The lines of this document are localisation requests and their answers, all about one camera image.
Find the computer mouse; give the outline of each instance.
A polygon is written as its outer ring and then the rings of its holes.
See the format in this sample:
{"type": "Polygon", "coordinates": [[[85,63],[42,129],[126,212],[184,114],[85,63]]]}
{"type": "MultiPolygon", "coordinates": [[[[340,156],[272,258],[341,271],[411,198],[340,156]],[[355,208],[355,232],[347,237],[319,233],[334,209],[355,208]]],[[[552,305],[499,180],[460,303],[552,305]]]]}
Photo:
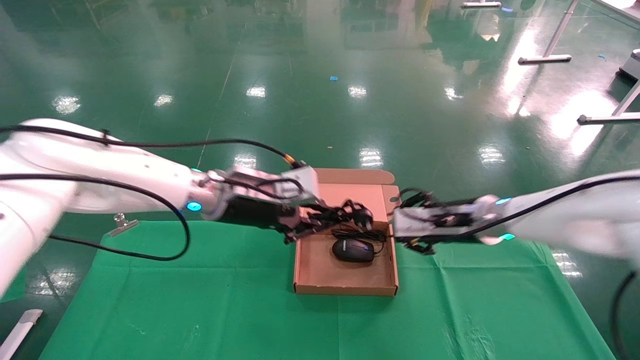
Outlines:
{"type": "Polygon", "coordinates": [[[355,239],[338,240],[333,243],[331,251],[338,260],[350,263],[370,263],[374,256],[372,243],[355,239]]]}

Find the green floor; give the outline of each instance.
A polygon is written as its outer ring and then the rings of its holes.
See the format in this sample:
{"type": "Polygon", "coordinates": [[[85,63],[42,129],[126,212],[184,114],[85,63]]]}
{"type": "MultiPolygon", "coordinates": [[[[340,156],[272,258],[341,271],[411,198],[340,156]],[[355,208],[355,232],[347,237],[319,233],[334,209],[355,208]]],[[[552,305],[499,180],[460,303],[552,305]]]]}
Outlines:
{"type": "MultiPolygon", "coordinates": [[[[573,60],[521,67],[568,3],[507,0],[468,13],[460,3],[0,0],[0,125],[52,117],[125,140],[251,138],[315,167],[384,168],[400,187],[443,200],[639,166],[640,127],[575,123],[610,114],[630,88],[614,73],[640,43],[633,25],[583,0],[556,49],[573,60]]],[[[244,146],[156,153],[202,169],[284,169],[244,146]]],[[[69,215],[56,232],[98,240],[112,227],[110,215],[69,215]]],[[[610,342],[608,308],[628,266],[557,253],[610,342]]],[[[23,310],[45,311],[16,359],[42,351],[94,254],[50,241],[34,256],[26,296],[0,305],[0,338],[23,310]]],[[[636,358],[639,295],[635,284],[622,310],[636,358]]]]}

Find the robotic arm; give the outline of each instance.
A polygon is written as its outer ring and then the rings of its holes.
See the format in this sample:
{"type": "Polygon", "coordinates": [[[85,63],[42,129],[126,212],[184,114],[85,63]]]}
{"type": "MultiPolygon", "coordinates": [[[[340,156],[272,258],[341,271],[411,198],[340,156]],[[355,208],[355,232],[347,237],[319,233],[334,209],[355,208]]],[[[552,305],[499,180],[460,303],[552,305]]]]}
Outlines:
{"type": "Polygon", "coordinates": [[[639,180],[640,170],[631,170],[513,198],[454,202],[417,191],[394,211],[394,236],[423,254],[434,254],[440,242],[495,245],[522,237],[640,265],[639,180]]]}
{"type": "MultiPolygon", "coordinates": [[[[22,125],[107,138],[104,133],[53,119],[22,125]]],[[[24,180],[37,174],[62,174],[117,181],[143,188],[178,209],[206,220],[274,229],[285,243],[340,222],[370,227],[371,213],[348,200],[327,206],[320,198],[316,172],[304,164],[282,174],[234,167],[201,172],[137,147],[106,145],[64,135],[16,132],[0,144],[0,295],[47,239],[64,212],[134,213],[166,211],[143,194],[105,184],[53,179],[24,180]],[[300,208],[312,213],[301,216],[300,208]]]]}
{"type": "MultiPolygon", "coordinates": [[[[66,174],[135,185],[206,220],[274,229],[285,235],[285,243],[341,222],[371,227],[371,212],[359,203],[327,206],[319,198],[315,171],[304,164],[282,174],[240,167],[200,172],[68,122],[34,119],[23,125],[91,140],[16,132],[0,144],[0,179],[5,176],[0,181],[0,295],[64,212],[166,211],[161,202],[132,190],[26,176],[66,174]],[[101,137],[110,143],[95,141],[101,137]],[[22,178],[6,180],[8,174],[22,178]],[[301,208],[311,212],[301,216],[301,208]]],[[[423,254],[435,253],[440,242],[494,245],[521,236],[640,264],[638,180],[640,170],[632,170],[514,198],[484,195],[454,202],[437,202],[418,190],[394,211],[394,236],[423,254]]]]}

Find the green tablecloth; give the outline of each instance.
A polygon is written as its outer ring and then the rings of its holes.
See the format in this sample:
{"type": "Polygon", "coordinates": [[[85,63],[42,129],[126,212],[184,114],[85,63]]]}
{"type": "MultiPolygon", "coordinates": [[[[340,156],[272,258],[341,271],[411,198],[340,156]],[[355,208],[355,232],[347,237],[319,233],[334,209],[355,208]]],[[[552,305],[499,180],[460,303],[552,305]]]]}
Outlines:
{"type": "MultiPolygon", "coordinates": [[[[293,246],[192,222],[169,262],[99,252],[40,359],[614,359],[544,245],[400,246],[395,298],[295,295],[293,246]]],[[[170,255],[177,222],[103,244],[170,255]]]]}

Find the open cardboard box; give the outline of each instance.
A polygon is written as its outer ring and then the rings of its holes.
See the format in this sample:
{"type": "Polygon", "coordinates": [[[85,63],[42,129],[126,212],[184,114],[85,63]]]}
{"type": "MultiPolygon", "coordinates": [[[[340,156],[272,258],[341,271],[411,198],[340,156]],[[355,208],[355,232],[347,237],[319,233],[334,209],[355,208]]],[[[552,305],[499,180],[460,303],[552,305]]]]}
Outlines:
{"type": "MultiPolygon", "coordinates": [[[[346,199],[361,202],[373,213],[374,228],[391,234],[389,225],[398,188],[394,176],[383,170],[317,168],[320,196],[330,206],[346,199]]],[[[396,248],[389,237],[372,263],[339,261],[331,252],[331,230],[296,242],[293,289],[299,294],[394,296],[398,289],[396,248]]],[[[376,250],[381,245],[374,243],[376,250]]]]}

